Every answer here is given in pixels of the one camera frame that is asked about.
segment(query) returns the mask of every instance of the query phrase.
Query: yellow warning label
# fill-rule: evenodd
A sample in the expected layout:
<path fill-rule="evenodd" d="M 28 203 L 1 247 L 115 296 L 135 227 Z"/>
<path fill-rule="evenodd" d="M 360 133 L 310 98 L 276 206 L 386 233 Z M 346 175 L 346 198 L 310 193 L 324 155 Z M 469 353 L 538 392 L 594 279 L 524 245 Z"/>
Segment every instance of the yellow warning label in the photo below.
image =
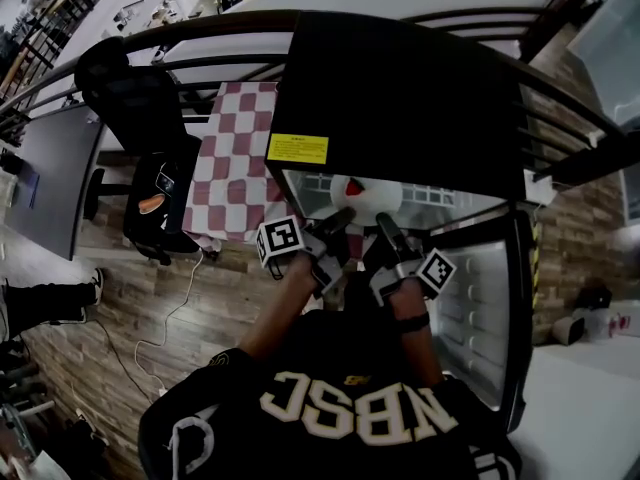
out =
<path fill-rule="evenodd" d="M 272 133 L 267 160 L 326 164 L 329 137 Z"/>

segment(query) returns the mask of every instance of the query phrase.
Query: open refrigerator door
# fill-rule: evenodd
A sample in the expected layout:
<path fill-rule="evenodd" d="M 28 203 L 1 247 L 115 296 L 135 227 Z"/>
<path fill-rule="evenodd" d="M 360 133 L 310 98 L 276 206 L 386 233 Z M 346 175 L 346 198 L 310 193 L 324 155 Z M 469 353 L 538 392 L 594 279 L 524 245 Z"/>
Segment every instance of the open refrigerator door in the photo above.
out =
<path fill-rule="evenodd" d="M 428 239 L 457 267 L 429 308 L 443 369 L 464 381 L 507 432 L 524 412 L 532 353 L 531 245 L 529 218 L 516 211 Z"/>

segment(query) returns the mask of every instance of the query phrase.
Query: wrist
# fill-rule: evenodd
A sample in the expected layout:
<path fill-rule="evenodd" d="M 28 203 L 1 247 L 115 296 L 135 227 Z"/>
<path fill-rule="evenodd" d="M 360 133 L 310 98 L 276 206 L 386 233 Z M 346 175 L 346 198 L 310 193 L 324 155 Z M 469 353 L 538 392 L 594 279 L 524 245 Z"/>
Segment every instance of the wrist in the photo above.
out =
<path fill-rule="evenodd" d="M 318 282 L 311 274 L 311 267 L 311 258 L 304 253 L 299 253 L 291 261 L 285 276 L 291 289 L 312 293 L 318 287 Z"/>
<path fill-rule="evenodd" d="M 402 285 L 389 297 L 393 316 L 396 320 L 410 320 L 427 313 L 420 283 L 415 279 L 405 279 Z"/>

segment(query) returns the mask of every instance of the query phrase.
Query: office chair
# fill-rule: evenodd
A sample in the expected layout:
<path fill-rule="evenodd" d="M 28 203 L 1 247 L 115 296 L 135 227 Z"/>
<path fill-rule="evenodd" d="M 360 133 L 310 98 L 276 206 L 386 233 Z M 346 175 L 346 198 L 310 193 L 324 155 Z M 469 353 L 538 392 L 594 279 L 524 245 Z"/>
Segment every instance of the office chair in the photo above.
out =
<path fill-rule="evenodd" d="M 124 235 L 143 255 L 163 265 L 171 262 L 166 251 L 197 251 L 181 227 L 200 139 L 187 134 L 169 74 L 155 66 L 130 66 L 122 38 L 112 37 L 80 57 L 75 83 L 124 150 L 140 156 L 128 191 Z M 100 171 L 88 190 L 87 217 L 95 215 L 99 195 L 127 192 L 122 185 L 102 185 Z M 157 210 L 142 215 L 138 203 L 161 193 L 156 185 L 161 171 L 174 181 L 173 189 Z"/>

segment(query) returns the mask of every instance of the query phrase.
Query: pink checkered tablecloth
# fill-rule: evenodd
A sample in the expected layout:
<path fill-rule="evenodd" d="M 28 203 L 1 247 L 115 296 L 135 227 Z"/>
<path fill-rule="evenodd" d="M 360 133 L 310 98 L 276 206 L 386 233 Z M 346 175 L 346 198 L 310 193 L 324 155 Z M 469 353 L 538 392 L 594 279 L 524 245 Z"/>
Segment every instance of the pink checkered tablecloth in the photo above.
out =
<path fill-rule="evenodd" d="M 215 239 L 255 243 L 262 222 L 294 214 L 264 165 L 276 95 L 272 82 L 220 86 L 182 222 L 205 250 L 219 250 Z M 361 258 L 363 229 L 346 231 L 351 257 Z"/>

